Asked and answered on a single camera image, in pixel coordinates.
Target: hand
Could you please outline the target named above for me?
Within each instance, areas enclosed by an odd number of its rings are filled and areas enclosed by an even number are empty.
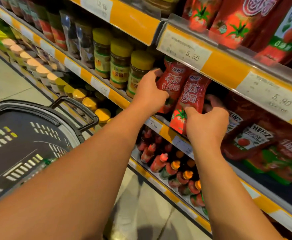
[[[144,75],[132,100],[132,105],[142,107],[148,116],[155,114],[168,98],[168,92],[159,90],[156,86],[156,77],[162,74],[160,69],[155,69]]]
[[[210,150],[220,149],[227,131],[229,113],[223,103],[214,95],[206,95],[211,105],[205,104],[205,114],[198,113],[193,107],[186,107],[187,136],[192,145]]]

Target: person's right hand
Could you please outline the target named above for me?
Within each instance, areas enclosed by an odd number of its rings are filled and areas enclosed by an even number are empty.
[[[223,103],[214,95],[206,95],[211,106],[204,105],[205,114],[198,113],[193,107],[186,107],[187,136],[191,144],[200,148],[220,149],[227,131],[229,113]]]

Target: orange cap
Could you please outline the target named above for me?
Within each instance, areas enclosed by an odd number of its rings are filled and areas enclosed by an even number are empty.
[[[179,151],[179,150],[178,150],[178,151],[176,152],[176,157],[178,157],[178,158],[182,158],[182,157],[184,156],[184,154],[185,154],[185,153],[183,153],[182,151]]]
[[[186,180],[191,179],[193,176],[193,172],[187,170],[187,171],[183,172],[183,176],[184,176],[184,179],[186,179]]]
[[[160,161],[165,162],[168,160],[168,153],[162,153],[159,157]]]
[[[179,169],[179,167],[180,167],[180,161],[173,161],[171,163],[171,167],[172,167],[173,170]]]
[[[187,165],[188,165],[189,167],[193,168],[193,167],[196,165],[196,162],[195,162],[195,160],[189,159],[189,160],[187,161]]]
[[[195,182],[195,187],[196,187],[197,189],[201,190],[201,183],[200,183],[200,180],[197,180],[197,181]]]

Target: person's right arm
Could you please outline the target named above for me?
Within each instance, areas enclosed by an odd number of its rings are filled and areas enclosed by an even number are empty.
[[[213,238],[282,240],[223,158],[220,145],[229,114],[215,97],[207,98],[213,107],[210,112],[200,114],[193,107],[185,111]]]

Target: floor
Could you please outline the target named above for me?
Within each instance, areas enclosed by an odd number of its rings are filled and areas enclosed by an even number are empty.
[[[0,101],[6,99],[51,103],[0,59]],[[113,240],[210,239],[130,169],[126,169],[105,234]]]

